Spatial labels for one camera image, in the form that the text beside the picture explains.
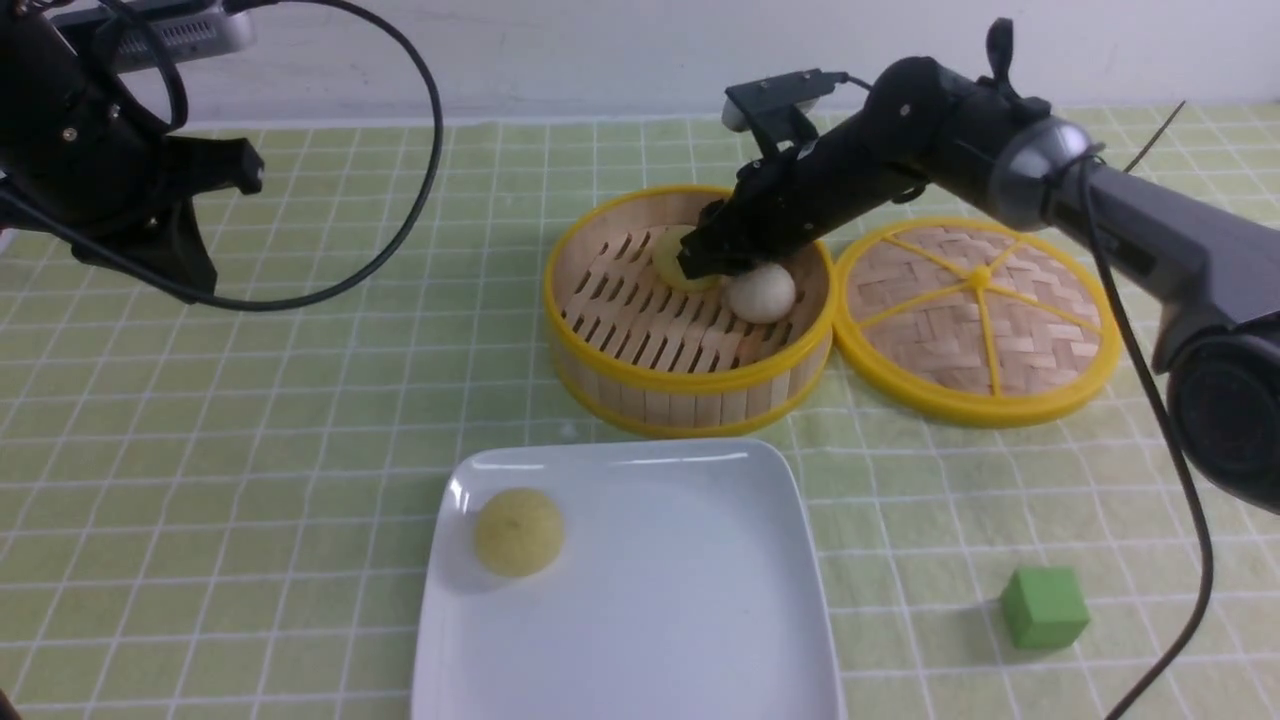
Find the bamboo steamer lid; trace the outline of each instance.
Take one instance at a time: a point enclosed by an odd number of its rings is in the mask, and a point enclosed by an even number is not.
[[[1030,234],[968,218],[872,232],[836,269],[837,343],[874,387],[954,423],[1068,415],[1106,386],[1121,341],[1102,286]]]

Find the grid pattern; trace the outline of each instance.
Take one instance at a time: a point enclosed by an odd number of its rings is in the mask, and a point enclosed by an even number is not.
[[[1162,113],[1068,114],[1120,164]],[[731,183],[750,140],[701,119],[447,133],[403,251],[314,309],[183,307],[33,236],[0,256],[0,687],[27,720],[404,717],[451,469],[626,437],[553,378],[547,254],[613,195]],[[261,149],[266,188],[207,197],[200,218],[223,292],[255,297],[364,263],[430,142],[223,135]],[[1280,225],[1280,106],[1188,109],[1142,173]],[[954,213],[972,214],[931,190],[829,241]],[[1157,307],[1125,296],[1149,343]],[[759,436],[803,486],[851,716],[1098,717],[1192,606],[1189,518],[1132,368],[1060,423],[988,432],[924,421],[833,359]],[[1280,519],[1202,487],[1219,594],[1133,717],[1272,717]],[[1019,652],[993,600],[1015,566],[1046,562],[1075,568],[1094,620],[1071,650]]]

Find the white plate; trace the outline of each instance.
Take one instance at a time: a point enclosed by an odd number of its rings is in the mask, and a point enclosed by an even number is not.
[[[550,495],[566,527],[521,580],[471,547],[511,487]],[[500,450],[445,488],[413,720],[837,720],[836,667],[800,493],[763,442]]]

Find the green cube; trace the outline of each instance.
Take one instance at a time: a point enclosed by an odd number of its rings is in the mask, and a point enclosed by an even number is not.
[[[1014,570],[1000,603],[1019,650],[1070,647],[1089,624],[1089,609],[1070,568]]]

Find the yellow bun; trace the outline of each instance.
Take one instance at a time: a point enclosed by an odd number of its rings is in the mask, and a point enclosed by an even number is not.
[[[504,489],[476,516],[476,557],[490,573],[524,578],[547,568],[564,544],[564,519],[545,493]]]
[[[653,241],[653,270],[662,282],[678,292],[705,292],[719,282],[716,275],[691,281],[680,268],[680,260],[676,259],[680,255],[680,241],[692,229],[692,225],[671,225]]]

